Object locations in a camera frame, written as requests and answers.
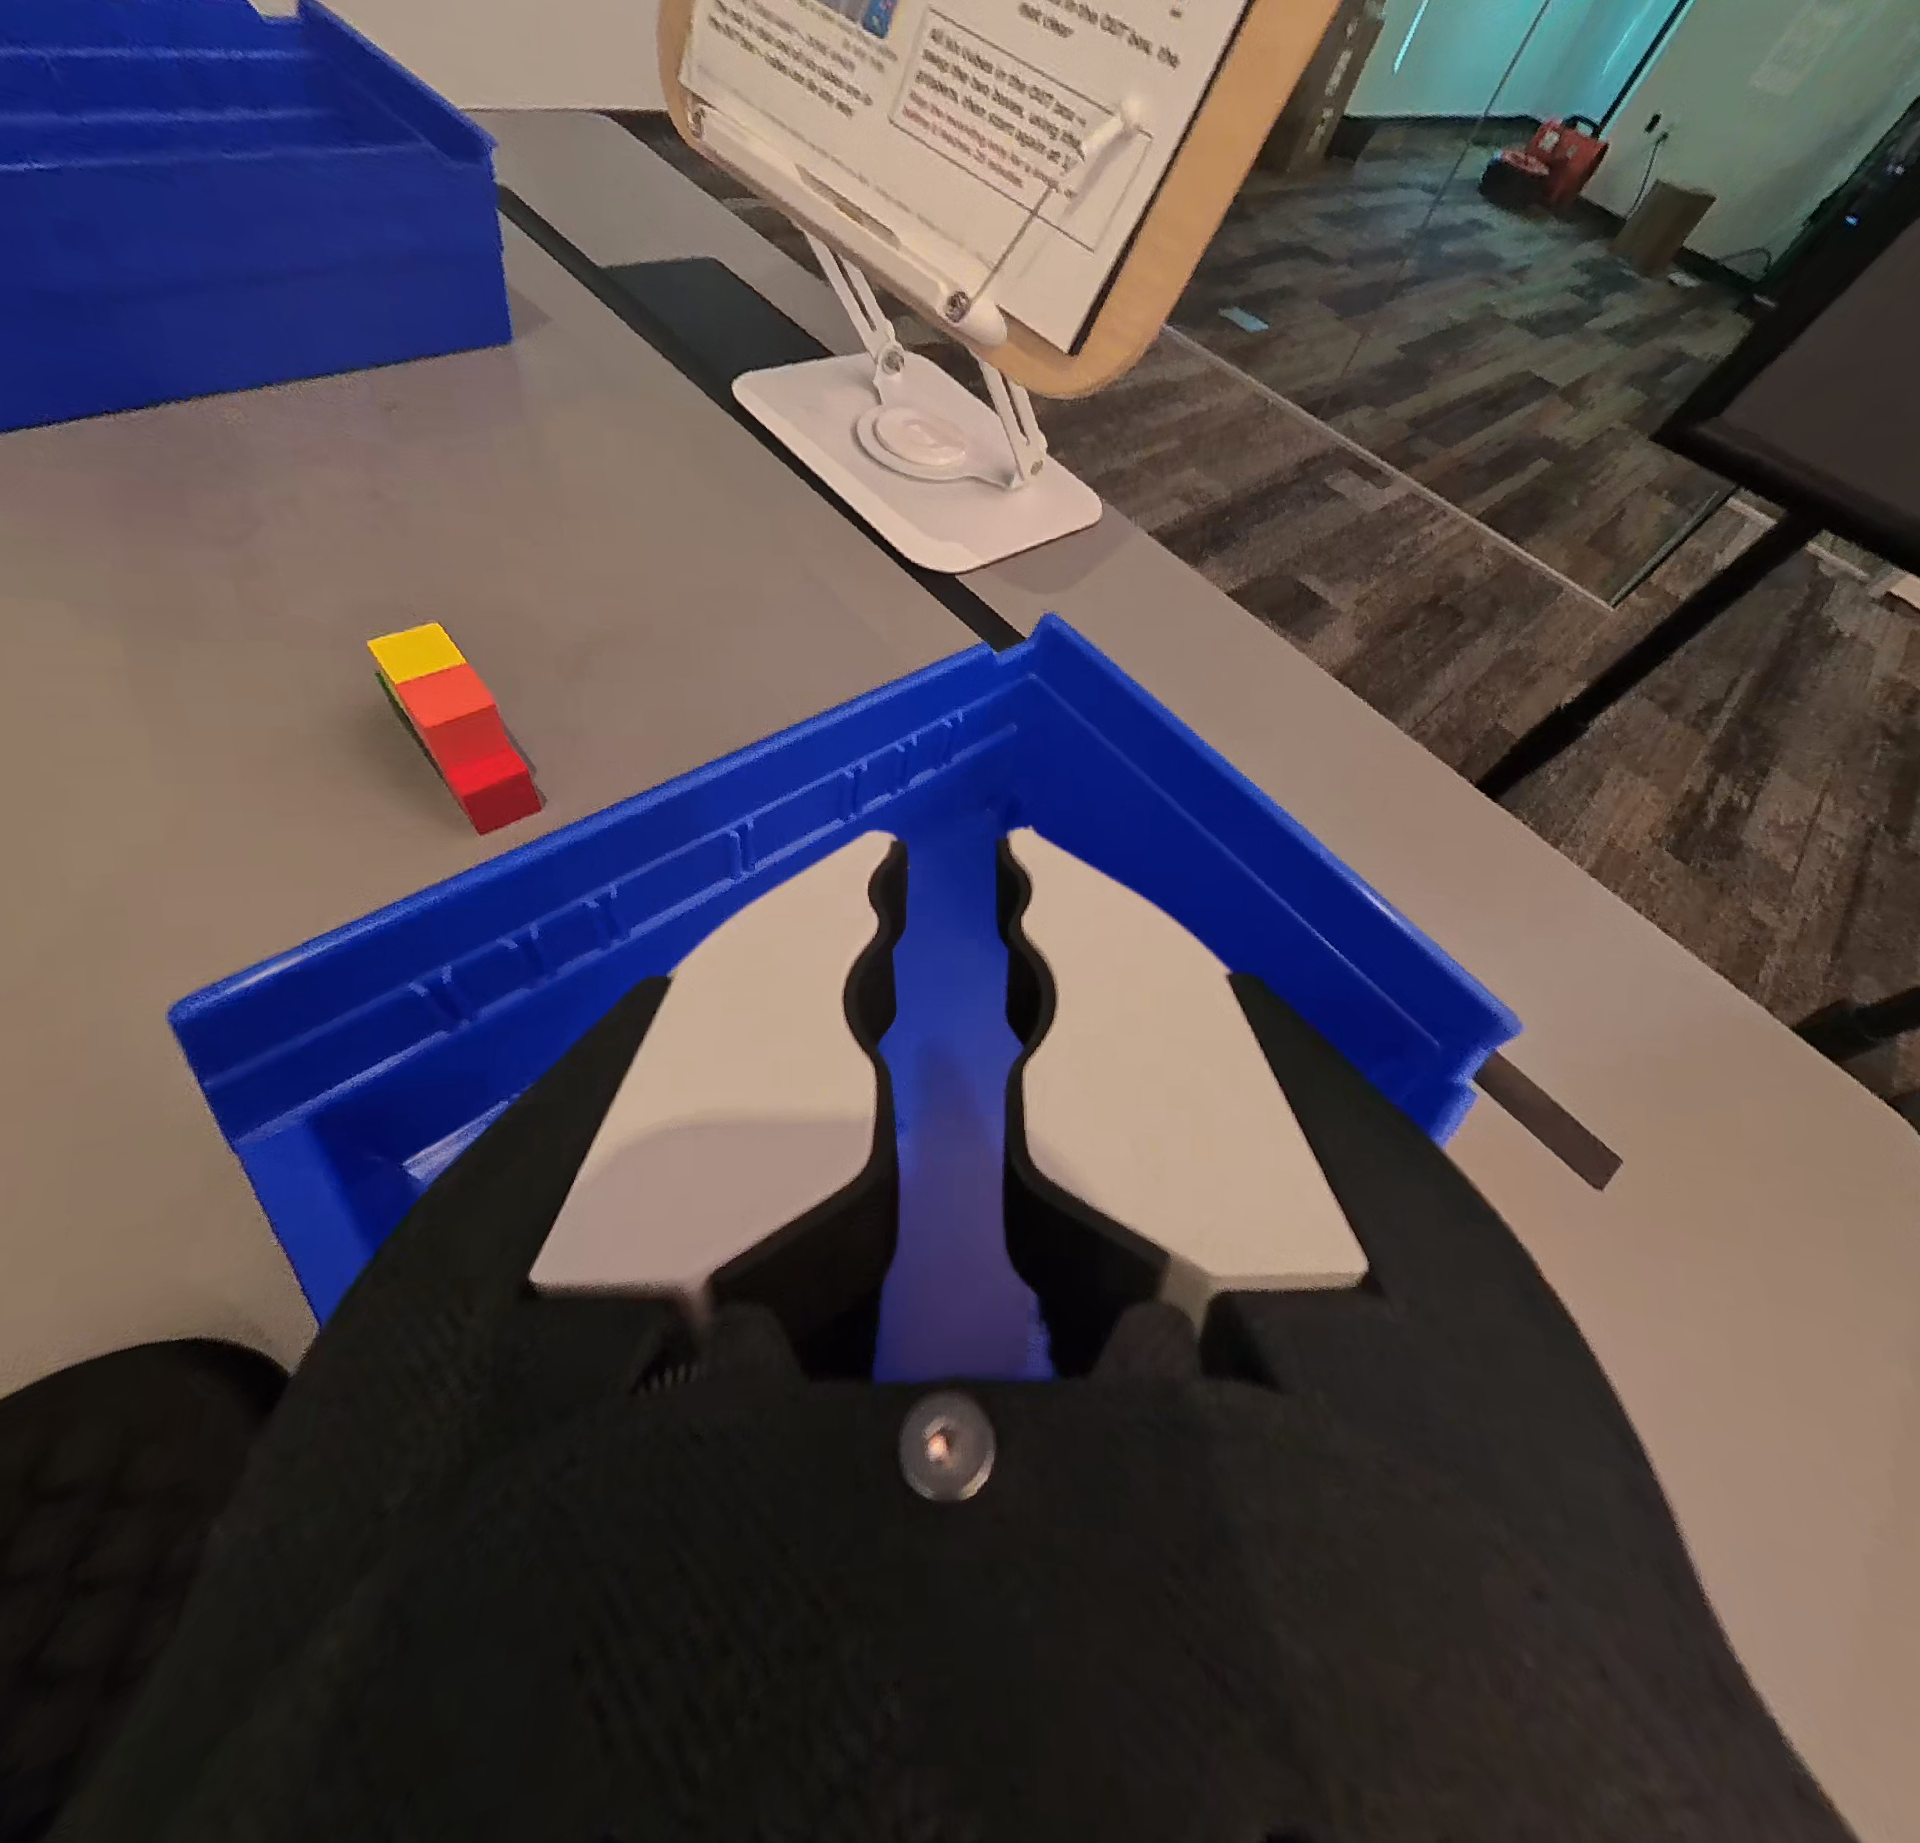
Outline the red air mover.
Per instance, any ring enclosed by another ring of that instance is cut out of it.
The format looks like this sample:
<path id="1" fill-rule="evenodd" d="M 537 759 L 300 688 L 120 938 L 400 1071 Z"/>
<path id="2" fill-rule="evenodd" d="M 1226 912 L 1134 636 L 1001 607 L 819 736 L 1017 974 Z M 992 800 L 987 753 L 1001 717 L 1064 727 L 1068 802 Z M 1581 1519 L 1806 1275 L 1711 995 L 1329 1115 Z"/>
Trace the red air mover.
<path id="1" fill-rule="evenodd" d="M 1523 143 L 1503 147 L 1485 164 L 1478 196 L 1502 211 L 1563 217 L 1607 151 L 1599 123 L 1586 117 L 1547 121 Z"/>

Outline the blue plastic bin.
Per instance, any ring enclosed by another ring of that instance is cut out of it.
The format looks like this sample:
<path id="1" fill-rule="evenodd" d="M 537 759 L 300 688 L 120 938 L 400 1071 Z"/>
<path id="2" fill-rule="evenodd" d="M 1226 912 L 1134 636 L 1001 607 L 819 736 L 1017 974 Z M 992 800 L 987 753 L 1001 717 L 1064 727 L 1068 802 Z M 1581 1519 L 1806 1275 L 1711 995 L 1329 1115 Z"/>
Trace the blue plastic bin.
<path id="1" fill-rule="evenodd" d="M 327 1321 L 433 1178 L 632 990 L 638 1034 L 682 961 L 756 896 L 870 832 L 909 851 L 898 1016 L 899 1243 L 881 1382 L 1051 1376 L 1004 1252 L 996 851 L 1015 827 L 1202 938 L 1249 1019 L 1289 1011 L 1421 1136 L 1446 1142 L 1521 1031 L 1132 678 L 1053 617 L 623 800 L 178 1003 L 171 1025 Z M 637 1052 L 615 1047 L 551 1233 Z"/>
<path id="2" fill-rule="evenodd" d="M 1 428 L 509 344 L 492 138 L 319 0 L 1 0 Z"/>

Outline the red wooden cube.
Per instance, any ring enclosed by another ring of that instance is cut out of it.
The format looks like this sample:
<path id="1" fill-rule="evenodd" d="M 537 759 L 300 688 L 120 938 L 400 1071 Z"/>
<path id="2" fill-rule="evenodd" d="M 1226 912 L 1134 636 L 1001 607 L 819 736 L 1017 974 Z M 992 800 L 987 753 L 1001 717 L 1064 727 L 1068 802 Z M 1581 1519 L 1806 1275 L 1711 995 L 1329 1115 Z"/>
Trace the red wooden cube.
<path id="1" fill-rule="evenodd" d="M 447 762 L 442 778 L 476 837 L 533 818 L 541 796 L 531 767 L 513 749 Z"/>

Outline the single cardboard box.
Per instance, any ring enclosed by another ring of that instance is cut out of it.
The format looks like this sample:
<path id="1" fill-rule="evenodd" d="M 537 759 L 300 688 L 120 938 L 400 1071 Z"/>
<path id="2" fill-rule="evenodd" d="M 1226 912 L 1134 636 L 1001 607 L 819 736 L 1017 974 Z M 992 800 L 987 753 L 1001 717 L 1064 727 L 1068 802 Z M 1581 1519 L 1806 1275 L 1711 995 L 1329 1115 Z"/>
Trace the single cardboard box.
<path id="1" fill-rule="evenodd" d="M 1621 217 L 1608 253 L 1644 279 L 1663 279 L 1713 203 L 1713 190 L 1654 178 Z"/>

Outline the black padded wrist rest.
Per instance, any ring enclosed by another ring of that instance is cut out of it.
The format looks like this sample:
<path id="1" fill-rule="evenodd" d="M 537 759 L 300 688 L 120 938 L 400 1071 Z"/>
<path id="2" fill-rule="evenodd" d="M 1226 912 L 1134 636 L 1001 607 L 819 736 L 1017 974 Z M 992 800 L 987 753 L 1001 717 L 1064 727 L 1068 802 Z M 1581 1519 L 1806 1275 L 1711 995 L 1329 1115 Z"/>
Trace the black padded wrist rest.
<path id="1" fill-rule="evenodd" d="M 286 1374 L 178 1340 L 1 1401 L 1 1837 L 45 1840 L 171 1637 Z"/>

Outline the printed instruction sheet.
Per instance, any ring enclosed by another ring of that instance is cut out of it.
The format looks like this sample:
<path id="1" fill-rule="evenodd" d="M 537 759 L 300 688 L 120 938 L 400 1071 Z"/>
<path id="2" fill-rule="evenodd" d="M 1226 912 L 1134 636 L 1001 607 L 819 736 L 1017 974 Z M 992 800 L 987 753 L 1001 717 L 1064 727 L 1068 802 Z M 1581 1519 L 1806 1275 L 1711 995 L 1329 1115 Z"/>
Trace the printed instruction sheet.
<path id="1" fill-rule="evenodd" d="M 977 346 L 1071 354 L 1252 0 L 693 0 L 693 142 Z"/>

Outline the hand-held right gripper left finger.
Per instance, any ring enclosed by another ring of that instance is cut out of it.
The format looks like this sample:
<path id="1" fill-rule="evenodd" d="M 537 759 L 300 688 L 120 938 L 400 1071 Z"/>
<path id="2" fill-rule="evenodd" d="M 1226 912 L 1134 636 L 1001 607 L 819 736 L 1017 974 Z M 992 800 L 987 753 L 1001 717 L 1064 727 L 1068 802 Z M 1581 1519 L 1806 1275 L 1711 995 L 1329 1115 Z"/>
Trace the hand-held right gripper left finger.
<path id="1" fill-rule="evenodd" d="M 907 845 L 870 832 L 682 961 L 528 1268 L 537 1297 L 666 1303 L 693 1326 L 753 1305 L 811 1376 L 873 1376 L 907 886 Z"/>

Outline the large cardboard box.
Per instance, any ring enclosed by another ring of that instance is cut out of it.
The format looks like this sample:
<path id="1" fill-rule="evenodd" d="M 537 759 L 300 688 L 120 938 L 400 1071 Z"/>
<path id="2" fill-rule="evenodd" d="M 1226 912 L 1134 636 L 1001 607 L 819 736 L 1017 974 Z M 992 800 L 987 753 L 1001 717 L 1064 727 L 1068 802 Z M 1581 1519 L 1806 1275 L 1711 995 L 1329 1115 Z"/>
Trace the large cardboard box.
<path id="1" fill-rule="evenodd" d="M 1341 0 L 1329 33 L 1260 148 L 1262 170 L 1297 175 L 1323 158 L 1358 76 L 1379 40 L 1386 2 Z"/>

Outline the dark display panel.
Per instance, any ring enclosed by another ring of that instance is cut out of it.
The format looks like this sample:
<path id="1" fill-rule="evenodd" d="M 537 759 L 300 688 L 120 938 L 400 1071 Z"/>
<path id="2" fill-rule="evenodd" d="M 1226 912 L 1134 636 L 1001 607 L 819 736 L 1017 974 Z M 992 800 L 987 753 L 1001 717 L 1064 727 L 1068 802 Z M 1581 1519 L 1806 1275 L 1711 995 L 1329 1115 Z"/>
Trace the dark display panel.
<path id="1" fill-rule="evenodd" d="M 1916 575 L 1916 172 L 1821 237 L 1652 440 Z"/>

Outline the orange wooden cube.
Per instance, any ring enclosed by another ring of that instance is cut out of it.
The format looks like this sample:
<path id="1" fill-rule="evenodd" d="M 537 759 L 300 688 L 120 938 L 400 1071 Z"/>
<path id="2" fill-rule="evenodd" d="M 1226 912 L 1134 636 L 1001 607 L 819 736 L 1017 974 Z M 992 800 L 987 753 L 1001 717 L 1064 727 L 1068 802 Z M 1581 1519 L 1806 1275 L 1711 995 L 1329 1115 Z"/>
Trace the orange wooden cube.
<path id="1" fill-rule="evenodd" d="M 420 750 L 445 780 L 468 766 L 519 754 L 492 693 L 468 665 L 447 665 L 405 680 L 383 675 L 381 683 Z"/>

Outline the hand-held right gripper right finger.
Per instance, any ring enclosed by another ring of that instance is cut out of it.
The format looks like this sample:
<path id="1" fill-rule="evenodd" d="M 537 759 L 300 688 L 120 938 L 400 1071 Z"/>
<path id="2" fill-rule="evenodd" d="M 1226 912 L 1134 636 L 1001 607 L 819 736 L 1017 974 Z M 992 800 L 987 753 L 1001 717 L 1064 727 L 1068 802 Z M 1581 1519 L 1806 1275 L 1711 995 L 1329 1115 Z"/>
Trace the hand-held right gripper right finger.
<path id="1" fill-rule="evenodd" d="M 1369 1259 L 1227 965 L 1033 827 L 996 851 L 1004 1252 L 1047 1369 L 1089 1376 L 1135 1308 L 1202 1335 L 1227 1298 L 1357 1295 Z"/>

